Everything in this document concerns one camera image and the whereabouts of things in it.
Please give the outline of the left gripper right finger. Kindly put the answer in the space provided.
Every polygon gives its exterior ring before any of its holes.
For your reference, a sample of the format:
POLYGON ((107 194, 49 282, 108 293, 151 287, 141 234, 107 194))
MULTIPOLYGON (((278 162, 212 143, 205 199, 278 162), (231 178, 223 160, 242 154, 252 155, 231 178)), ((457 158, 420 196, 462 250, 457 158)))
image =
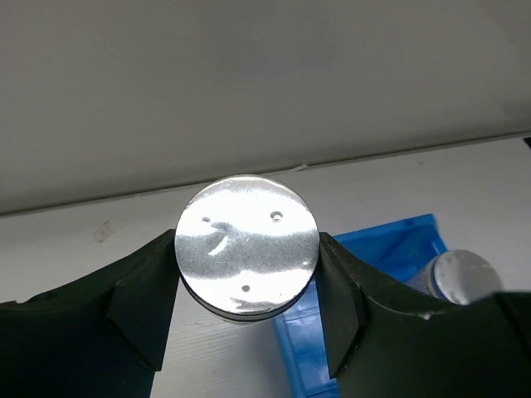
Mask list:
POLYGON ((340 396, 529 396, 529 293, 447 303, 364 263, 327 233, 315 283, 340 396))

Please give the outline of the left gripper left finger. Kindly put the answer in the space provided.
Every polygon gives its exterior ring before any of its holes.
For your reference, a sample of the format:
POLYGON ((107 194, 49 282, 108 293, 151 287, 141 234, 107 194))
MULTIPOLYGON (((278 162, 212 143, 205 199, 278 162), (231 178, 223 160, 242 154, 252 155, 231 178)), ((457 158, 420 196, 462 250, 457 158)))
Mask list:
POLYGON ((179 272, 173 230, 26 302, 1 305, 3 397, 148 397, 179 272))

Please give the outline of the silver-cap blue-label shaker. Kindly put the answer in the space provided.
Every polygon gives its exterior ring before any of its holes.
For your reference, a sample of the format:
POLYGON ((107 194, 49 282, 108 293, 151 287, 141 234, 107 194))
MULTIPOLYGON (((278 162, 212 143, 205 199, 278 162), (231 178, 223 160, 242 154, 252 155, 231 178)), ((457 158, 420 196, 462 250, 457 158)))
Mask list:
POLYGON ((283 313, 304 294, 319 258, 306 202, 268 177, 237 175, 199 191, 175 229, 181 280, 204 308, 234 323, 283 313))
POLYGON ((467 305, 504 290, 496 269, 469 250, 448 250, 430 260, 406 285, 449 303, 467 305))

